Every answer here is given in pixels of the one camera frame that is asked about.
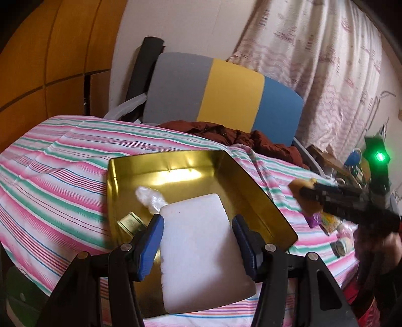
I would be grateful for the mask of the person's right hand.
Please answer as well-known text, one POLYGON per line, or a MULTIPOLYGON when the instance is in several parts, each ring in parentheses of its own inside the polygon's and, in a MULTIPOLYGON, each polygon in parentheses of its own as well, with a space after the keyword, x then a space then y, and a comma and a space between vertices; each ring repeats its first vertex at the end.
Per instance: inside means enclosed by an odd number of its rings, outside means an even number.
POLYGON ((354 232, 355 256, 361 260, 368 254, 380 257, 376 268, 387 273, 396 268, 401 261, 401 237, 398 233, 375 236, 368 228, 360 225, 354 232))

